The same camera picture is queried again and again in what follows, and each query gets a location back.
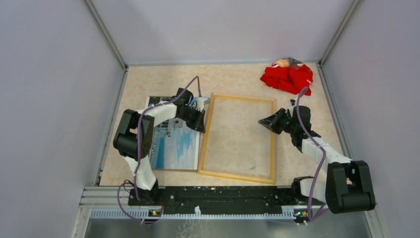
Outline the building photo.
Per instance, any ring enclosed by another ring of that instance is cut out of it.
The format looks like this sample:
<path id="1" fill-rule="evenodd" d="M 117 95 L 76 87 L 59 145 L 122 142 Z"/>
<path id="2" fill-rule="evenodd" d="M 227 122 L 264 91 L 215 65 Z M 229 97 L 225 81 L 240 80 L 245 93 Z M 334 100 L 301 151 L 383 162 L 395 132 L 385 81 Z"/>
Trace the building photo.
<path id="1" fill-rule="evenodd" d="M 173 118 L 154 128 L 149 153 L 153 170 L 195 172 L 198 167 L 200 133 Z"/>

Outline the yellow wooden picture frame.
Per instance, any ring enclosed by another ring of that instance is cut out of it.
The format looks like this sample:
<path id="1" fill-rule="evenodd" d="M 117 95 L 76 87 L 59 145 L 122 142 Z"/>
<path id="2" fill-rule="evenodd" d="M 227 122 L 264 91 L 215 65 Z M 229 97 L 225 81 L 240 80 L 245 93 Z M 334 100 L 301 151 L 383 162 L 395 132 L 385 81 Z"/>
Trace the yellow wooden picture frame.
<path id="1" fill-rule="evenodd" d="M 258 121 L 275 112 L 276 100 L 211 95 L 197 173 L 275 184 L 276 136 Z"/>

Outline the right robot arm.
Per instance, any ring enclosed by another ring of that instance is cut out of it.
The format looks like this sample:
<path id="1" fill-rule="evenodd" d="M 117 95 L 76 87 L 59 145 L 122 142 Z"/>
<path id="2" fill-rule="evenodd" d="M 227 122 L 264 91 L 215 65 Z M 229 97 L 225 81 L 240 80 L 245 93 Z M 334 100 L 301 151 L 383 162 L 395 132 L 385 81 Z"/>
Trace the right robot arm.
<path id="1" fill-rule="evenodd" d="M 311 129 L 311 110 L 306 106 L 281 108 L 259 120 L 259 124 L 275 134 L 291 136 L 292 144 L 326 172 L 326 180 L 315 176 L 293 180 L 290 197 L 296 204 L 315 199 L 325 203 L 334 214 L 370 211 L 376 207 L 370 169 L 363 161 L 352 160 L 337 152 Z"/>

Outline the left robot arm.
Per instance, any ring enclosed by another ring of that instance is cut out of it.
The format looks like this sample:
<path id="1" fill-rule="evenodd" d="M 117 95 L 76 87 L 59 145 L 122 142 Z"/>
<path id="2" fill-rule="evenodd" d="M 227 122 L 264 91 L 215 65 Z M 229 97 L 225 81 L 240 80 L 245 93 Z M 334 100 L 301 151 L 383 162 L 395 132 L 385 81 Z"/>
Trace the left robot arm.
<path id="1" fill-rule="evenodd" d="M 179 88 L 171 98 L 159 100 L 143 110 L 123 112 L 113 147 L 129 164 L 134 176 L 134 197 L 153 205 L 158 201 L 158 180 L 150 164 L 155 130 L 165 121 L 177 120 L 182 127 L 205 133 L 205 105 L 210 98 Z"/>

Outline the red cloth doll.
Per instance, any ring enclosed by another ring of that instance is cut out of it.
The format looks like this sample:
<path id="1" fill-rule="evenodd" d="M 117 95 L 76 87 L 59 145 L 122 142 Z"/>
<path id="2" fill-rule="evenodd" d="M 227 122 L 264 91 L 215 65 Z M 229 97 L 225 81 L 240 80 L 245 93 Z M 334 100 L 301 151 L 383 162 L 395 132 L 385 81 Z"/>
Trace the red cloth doll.
<path id="1" fill-rule="evenodd" d="M 295 58 L 278 59 L 266 67 L 260 80 L 268 87 L 298 95 L 307 87 L 305 95 L 310 96 L 310 86 L 314 82 L 313 71 L 303 62 Z"/>

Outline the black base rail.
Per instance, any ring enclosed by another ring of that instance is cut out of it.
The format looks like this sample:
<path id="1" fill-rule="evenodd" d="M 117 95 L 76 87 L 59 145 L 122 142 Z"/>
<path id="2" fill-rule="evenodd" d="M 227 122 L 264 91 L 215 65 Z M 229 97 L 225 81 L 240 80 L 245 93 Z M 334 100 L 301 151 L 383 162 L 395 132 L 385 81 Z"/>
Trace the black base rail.
<path id="1" fill-rule="evenodd" d="M 163 207 L 165 215 L 191 214 L 199 207 L 204 215 L 281 214 L 284 206 L 307 207 L 308 198 L 286 186 L 166 186 L 152 192 L 130 191 L 129 206 Z"/>

